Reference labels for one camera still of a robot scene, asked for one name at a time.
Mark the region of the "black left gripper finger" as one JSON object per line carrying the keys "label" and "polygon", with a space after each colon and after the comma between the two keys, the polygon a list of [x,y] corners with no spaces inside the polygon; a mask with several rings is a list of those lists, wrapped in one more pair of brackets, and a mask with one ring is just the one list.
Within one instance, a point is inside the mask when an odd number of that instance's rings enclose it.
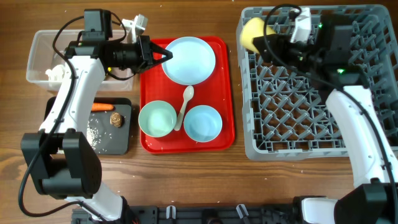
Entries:
{"label": "black left gripper finger", "polygon": [[158,58],[158,59],[154,58],[152,66],[156,67],[156,66],[161,65],[162,63],[164,63],[164,62],[166,62],[168,60],[170,60],[170,57],[162,57],[162,58]]}
{"label": "black left gripper finger", "polygon": [[171,59],[173,57],[173,53],[171,51],[162,48],[154,42],[151,42],[150,44],[152,52],[162,55],[162,59]]}

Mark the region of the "yellow plastic cup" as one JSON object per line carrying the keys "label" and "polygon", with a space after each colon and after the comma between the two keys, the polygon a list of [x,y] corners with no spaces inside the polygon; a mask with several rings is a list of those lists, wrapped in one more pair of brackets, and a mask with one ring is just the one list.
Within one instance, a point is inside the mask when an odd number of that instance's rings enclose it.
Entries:
{"label": "yellow plastic cup", "polygon": [[244,26],[239,36],[240,44],[247,50],[260,54],[265,50],[264,27],[266,28],[266,37],[276,38],[277,34],[272,28],[265,25],[263,19],[255,17],[250,19]]}

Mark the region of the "green plastic bowl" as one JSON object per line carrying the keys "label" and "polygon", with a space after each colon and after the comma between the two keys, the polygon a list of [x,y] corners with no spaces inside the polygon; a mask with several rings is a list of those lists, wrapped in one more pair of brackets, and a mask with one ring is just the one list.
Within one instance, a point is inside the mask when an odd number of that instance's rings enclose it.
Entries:
{"label": "green plastic bowl", "polygon": [[141,131],[153,138],[161,138],[174,130],[177,114],[174,107],[161,100],[155,100],[142,107],[138,116]]}

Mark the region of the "brown food lump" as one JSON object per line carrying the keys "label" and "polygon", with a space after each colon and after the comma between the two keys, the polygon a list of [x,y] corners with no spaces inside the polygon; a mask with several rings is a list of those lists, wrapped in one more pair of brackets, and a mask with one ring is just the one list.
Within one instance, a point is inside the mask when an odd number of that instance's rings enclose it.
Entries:
{"label": "brown food lump", "polygon": [[109,122],[116,128],[120,128],[124,124],[124,116],[117,112],[113,112],[109,118]]}

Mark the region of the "blue plastic bowl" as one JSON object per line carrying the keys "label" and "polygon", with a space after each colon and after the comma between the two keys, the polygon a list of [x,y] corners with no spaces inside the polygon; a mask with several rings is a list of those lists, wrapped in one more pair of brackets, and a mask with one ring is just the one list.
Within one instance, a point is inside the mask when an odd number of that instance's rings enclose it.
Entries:
{"label": "blue plastic bowl", "polygon": [[185,115],[183,128],[196,142],[210,142],[221,133],[223,120],[217,110],[208,105],[198,105]]}

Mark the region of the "white cooked rice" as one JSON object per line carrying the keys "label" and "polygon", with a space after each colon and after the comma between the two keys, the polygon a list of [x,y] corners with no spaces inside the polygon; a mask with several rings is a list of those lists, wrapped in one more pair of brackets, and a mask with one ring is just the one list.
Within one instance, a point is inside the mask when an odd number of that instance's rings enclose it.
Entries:
{"label": "white cooked rice", "polygon": [[93,149],[96,149],[97,145],[102,141],[99,130],[90,126],[87,126],[86,138]]}

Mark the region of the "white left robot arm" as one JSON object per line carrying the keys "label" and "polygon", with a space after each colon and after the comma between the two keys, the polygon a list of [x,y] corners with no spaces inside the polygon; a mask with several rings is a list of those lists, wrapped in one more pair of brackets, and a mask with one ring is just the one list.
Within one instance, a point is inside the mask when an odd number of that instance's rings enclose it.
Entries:
{"label": "white left robot arm", "polygon": [[138,223],[127,200],[102,181],[101,162],[86,139],[96,93],[111,67],[142,73],[172,58],[144,34],[147,19],[120,19],[104,9],[87,9],[85,27],[60,52],[62,84],[40,128],[22,137],[25,179],[36,191],[78,205],[98,223]]}

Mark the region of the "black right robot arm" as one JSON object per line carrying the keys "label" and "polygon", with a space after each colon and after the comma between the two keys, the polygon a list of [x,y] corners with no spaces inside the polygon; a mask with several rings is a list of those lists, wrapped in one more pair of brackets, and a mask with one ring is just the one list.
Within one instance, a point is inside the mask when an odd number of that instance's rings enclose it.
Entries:
{"label": "black right robot arm", "polygon": [[267,19],[250,19],[240,43],[263,60],[308,77],[336,121],[353,170],[354,189],[339,200],[306,197],[296,201],[302,223],[396,223],[397,158],[376,115],[362,68],[349,63],[353,23],[338,14],[322,15],[318,35],[308,43],[310,11],[292,7],[291,34],[277,34]]}

